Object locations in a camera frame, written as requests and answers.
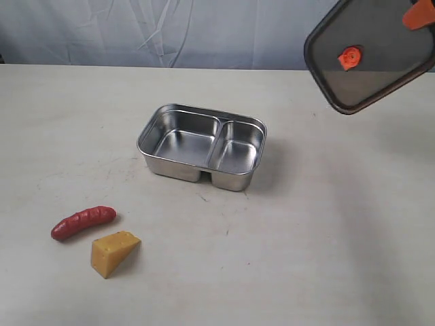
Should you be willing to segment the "dark lid with orange seal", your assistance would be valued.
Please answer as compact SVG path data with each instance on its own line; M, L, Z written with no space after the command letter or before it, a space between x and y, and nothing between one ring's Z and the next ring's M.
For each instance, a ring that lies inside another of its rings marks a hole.
M434 67L434 25L403 19L416 1L338 1L304 43L304 61L329 104L351 115Z

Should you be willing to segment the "yellow toy cheese wedge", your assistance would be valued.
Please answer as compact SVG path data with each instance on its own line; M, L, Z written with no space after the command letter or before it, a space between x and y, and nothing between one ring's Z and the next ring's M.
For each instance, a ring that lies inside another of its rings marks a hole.
M125 231L96 239L92 242L91 266L107 279L140 244L139 238Z

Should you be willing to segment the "red toy sausage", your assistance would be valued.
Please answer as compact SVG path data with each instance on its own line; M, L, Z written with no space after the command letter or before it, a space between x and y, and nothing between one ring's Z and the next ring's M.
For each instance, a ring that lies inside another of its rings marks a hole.
M52 228L51 237L57 241L64 241L88 228L111 223L116 216L116 210L108 206L88 208L57 223Z

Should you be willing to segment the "grey wrinkled backdrop cloth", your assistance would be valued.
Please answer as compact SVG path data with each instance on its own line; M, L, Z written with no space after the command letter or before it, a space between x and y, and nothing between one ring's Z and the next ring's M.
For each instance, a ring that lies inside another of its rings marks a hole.
M305 69L332 1L2 1L8 64Z

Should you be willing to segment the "steel two-compartment lunch box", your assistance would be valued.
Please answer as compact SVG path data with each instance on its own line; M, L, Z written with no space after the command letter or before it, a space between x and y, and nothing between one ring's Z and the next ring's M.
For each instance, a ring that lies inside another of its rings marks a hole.
M266 125L254 117L166 104L137 139L155 174L197 182L203 173L214 187L242 192L251 183L266 142Z

